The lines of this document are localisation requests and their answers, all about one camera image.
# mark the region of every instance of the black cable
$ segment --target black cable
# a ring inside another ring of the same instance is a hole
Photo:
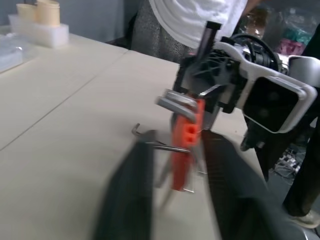
[[[256,52],[254,50],[254,47],[250,41],[245,41],[244,44],[248,47],[250,51],[250,58],[252,63],[256,63],[257,57],[256,57]]]
[[[259,44],[261,47],[264,48],[264,50],[269,54],[271,60],[273,61],[272,64],[272,69],[276,70],[277,72],[279,71],[279,61],[278,58],[276,57],[276,54],[271,50],[271,48],[261,39],[257,38],[256,36],[247,34],[247,33],[239,33],[236,35],[233,35],[231,39],[250,39],[253,42],[256,42]]]

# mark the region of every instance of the gray patterned skirt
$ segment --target gray patterned skirt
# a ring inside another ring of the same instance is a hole
[[[173,39],[160,25],[149,0],[142,0],[137,14],[131,49],[167,61],[180,63],[193,49]]]

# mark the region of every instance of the white shirt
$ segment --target white shirt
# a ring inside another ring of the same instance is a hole
[[[230,37],[248,0],[149,0],[161,26],[178,42],[197,49],[207,21],[222,24],[216,40]]]

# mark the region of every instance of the white shoe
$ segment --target white shoe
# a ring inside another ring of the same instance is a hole
[[[290,219],[307,229],[315,229],[320,225],[320,215],[312,210],[306,216],[292,216]]]

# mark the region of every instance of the black pants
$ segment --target black pants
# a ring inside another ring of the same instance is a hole
[[[270,134],[263,148],[256,149],[263,175],[268,180],[269,169],[276,164],[289,144],[308,129],[310,123],[318,117],[301,169],[283,202],[287,212],[296,217],[307,215],[320,194],[320,89],[317,91],[317,99],[294,129],[287,133]]]

